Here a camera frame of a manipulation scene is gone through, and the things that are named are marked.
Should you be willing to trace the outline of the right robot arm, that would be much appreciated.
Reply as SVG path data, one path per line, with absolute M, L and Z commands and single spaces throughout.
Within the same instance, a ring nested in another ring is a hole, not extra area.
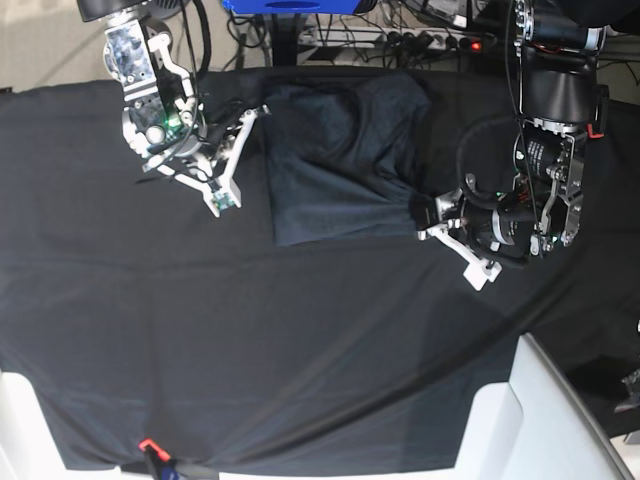
M 202 59 L 189 67 L 172 57 L 173 36 L 151 1 L 80 1 L 86 22 L 105 23 L 104 63 L 122 87 L 123 136 L 156 171 L 194 189 L 218 192 L 232 183 L 254 122 L 269 113 L 231 101 L 209 121 L 200 82 L 209 71 L 212 39 L 206 9 L 196 2 Z

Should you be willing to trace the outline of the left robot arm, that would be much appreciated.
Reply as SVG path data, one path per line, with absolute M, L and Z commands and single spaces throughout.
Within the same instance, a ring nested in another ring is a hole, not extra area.
M 569 246 L 580 230 L 589 141 L 604 135 L 609 90 L 597 82 L 604 28 L 578 25 L 557 1 L 513 1 L 505 52 L 517 60 L 508 87 L 513 115 L 475 122 L 455 154 L 459 186 L 426 207 L 421 239 L 436 238 L 462 257 L 511 268 Z M 479 135 L 513 124 L 515 171 L 506 192 L 483 192 L 465 156 Z

